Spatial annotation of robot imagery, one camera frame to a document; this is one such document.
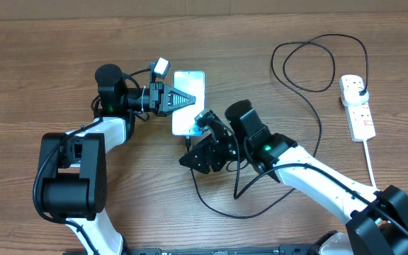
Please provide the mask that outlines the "blue Samsung Galaxy smartphone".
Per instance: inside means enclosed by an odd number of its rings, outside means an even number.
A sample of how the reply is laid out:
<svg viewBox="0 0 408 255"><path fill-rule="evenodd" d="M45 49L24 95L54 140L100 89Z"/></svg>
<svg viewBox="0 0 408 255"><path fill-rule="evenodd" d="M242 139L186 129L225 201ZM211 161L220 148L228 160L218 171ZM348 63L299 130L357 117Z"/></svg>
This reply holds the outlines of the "blue Samsung Galaxy smartphone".
<svg viewBox="0 0 408 255"><path fill-rule="evenodd" d="M186 95L174 94L173 103L180 109L172 113L171 131L175 136L199 137L203 130L195 117L205 108L205 73L200 70L177 70L174 72L174 88Z"/></svg>

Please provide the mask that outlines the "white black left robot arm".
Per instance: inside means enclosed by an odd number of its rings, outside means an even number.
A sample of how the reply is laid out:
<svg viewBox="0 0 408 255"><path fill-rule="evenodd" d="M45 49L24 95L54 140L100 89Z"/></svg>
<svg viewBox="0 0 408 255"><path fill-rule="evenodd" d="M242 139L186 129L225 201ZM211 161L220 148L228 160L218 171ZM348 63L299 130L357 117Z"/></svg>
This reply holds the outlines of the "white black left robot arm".
<svg viewBox="0 0 408 255"><path fill-rule="evenodd" d="M143 113L159 117L196 103L196 97L163 83L169 61L149 64L146 87L115 64L95 72L98 95L91 102L93 122L69 132L43 135L33 205L48 222L66 225L84 246L85 254L129 254L125 238L106 212L108 181L106 155L133 135Z"/></svg>

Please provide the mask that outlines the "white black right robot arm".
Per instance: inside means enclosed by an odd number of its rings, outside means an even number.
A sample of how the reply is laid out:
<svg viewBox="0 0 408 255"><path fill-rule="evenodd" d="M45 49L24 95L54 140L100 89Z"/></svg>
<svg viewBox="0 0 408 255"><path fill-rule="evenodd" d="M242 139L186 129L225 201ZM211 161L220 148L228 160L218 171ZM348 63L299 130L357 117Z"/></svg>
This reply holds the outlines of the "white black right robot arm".
<svg viewBox="0 0 408 255"><path fill-rule="evenodd" d="M195 117L211 133L180 158L182 166L209 174L230 161L248 161L264 176L309 196L346 227L311 246L311 254L408 254L408 195L396 186L380 191L315 159L295 140L271 133L250 101L226 111L224 125L211 111Z"/></svg>

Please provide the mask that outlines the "white charger plug adapter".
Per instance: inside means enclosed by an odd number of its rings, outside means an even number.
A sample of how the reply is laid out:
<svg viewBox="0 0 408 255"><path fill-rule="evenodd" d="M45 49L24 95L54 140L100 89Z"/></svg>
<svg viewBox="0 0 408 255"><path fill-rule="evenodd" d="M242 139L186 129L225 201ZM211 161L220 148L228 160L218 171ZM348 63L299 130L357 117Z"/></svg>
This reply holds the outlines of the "white charger plug adapter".
<svg viewBox="0 0 408 255"><path fill-rule="evenodd" d="M369 100L369 93L364 89L343 87L341 92L341 101L344 106L358 106L367 103Z"/></svg>

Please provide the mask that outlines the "white power extension strip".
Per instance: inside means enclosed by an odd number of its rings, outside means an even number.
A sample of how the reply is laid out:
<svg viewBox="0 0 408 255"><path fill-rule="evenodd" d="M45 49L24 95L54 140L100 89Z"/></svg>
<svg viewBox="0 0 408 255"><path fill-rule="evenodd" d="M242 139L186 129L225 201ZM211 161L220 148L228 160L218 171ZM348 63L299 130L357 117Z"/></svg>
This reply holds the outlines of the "white power extension strip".
<svg viewBox="0 0 408 255"><path fill-rule="evenodd" d="M343 87L364 89L363 79L354 74L343 75L339 80L340 91ZM370 107L367 103L358 106L344 106L351 140L367 141L376 136Z"/></svg>

